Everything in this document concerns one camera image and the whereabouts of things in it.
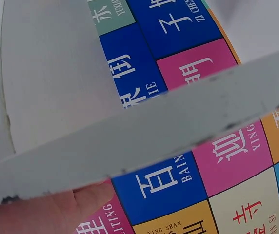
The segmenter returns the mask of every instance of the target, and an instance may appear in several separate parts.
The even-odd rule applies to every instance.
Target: red chinese character
[[[238,211],[236,211],[236,217],[233,218],[233,221],[237,220],[238,224],[240,224],[240,219],[243,217],[245,220],[245,223],[247,223],[247,217],[246,217],[246,211],[249,211],[249,216],[250,219],[252,220],[252,215],[257,212],[258,209],[254,209],[253,212],[251,212],[251,208],[253,208],[256,205],[261,205],[262,206],[262,202],[257,201],[256,203],[250,205],[249,203],[247,203],[247,207],[241,206],[242,209],[242,214],[238,214]]]
[[[263,224],[263,228],[255,228],[253,234],[266,234],[265,233],[265,224]]]

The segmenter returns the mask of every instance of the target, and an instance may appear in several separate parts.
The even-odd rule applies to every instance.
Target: green square
[[[125,0],[93,0],[89,7],[99,35],[135,22]]]

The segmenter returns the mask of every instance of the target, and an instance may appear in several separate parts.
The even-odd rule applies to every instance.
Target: pink tile
[[[208,196],[213,196],[272,165],[261,121],[193,150]]]
[[[198,81],[237,63],[224,39],[157,61],[169,90]]]
[[[113,199],[81,223],[74,234],[134,234],[115,194]]]

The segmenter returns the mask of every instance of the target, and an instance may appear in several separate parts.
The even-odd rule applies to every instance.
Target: fingertip
[[[75,192],[74,197],[83,216],[82,218],[87,218],[106,202],[110,201],[114,193],[112,185],[107,183],[94,184]]]

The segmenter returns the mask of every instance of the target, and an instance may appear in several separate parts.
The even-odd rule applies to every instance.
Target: hand
[[[114,195],[106,183],[0,205],[0,234],[73,234]]]

